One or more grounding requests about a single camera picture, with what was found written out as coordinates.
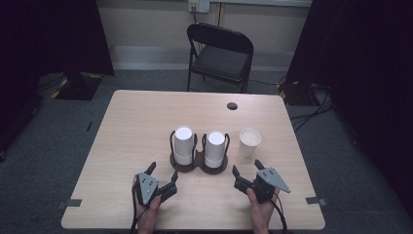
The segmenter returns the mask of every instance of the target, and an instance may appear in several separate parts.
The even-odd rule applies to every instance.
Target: human hand
[[[139,205],[136,198],[136,218],[137,221],[137,234],[151,234],[155,230],[156,219],[158,217],[158,210],[161,206],[161,197],[156,196],[152,200],[149,209]]]
[[[280,193],[278,188],[276,189],[276,193],[277,195]],[[252,188],[248,188],[246,190],[246,195],[248,196],[249,203],[251,204],[252,231],[254,234],[268,234],[268,227],[270,226],[274,205],[270,201],[259,204]],[[273,196],[273,202],[277,202],[276,195]]]

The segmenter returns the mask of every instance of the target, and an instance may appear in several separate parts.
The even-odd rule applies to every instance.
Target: electrical outlet
[[[200,1],[198,0],[188,0],[188,12],[199,12]]]
[[[199,12],[200,13],[209,13],[209,1],[200,1]]]

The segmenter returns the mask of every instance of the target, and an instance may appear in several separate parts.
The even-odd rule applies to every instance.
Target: wooden table
[[[238,109],[228,109],[228,102],[235,102]],[[82,204],[66,209],[62,226],[129,229],[133,176],[156,162],[152,176],[160,186],[170,182],[174,169],[169,136],[180,126],[190,127],[199,138],[214,130],[228,134],[228,167],[219,175],[200,168],[179,173],[178,193],[162,204],[158,230],[250,229],[250,205],[246,195],[234,188],[232,166],[252,180],[255,158],[274,167],[291,189],[280,194],[288,229],[323,229],[319,205],[306,202],[316,194],[280,97],[146,91],[113,95],[71,197]],[[238,156],[239,133],[245,128],[262,136],[251,158]],[[197,149],[202,150],[200,140]],[[277,212],[270,229],[282,229]]]

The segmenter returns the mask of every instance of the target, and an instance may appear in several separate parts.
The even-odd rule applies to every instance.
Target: chair backrest
[[[186,33],[192,47],[193,41],[196,41],[243,54],[252,55],[254,52],[251,41],[238,31],[207,23],[193,23],[189,25]]]

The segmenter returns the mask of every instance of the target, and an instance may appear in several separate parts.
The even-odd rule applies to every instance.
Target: dark brown cup holder
[[[179,171],[180,173],[188,173],[196,169],[197,167],[201,168],[205,173],[210,175],[217,175],[225,171],[228,165],[228,146],[230,144],[230,137],[228,134],[225,134],[225,138],[227,139],[227,145],[224,151],[224,158],[222,160],[222,165],[218,168],[211,168],[206,165],[205,157],[206,157],[206,143],[207,143],[207,135],[203,135],[202,144],[203,144],[203,151],[198,151],[195,148],[197,147],[198,137],[194,134],[194,147],[192,148],[192,162],[189,165],[180,165],[175,161],[174,153],[173,153],[173,144],[172,144],[172,137],[175,131],[170,134],[169,143],[170,143],[170,156],[169,161],[172,167]]]

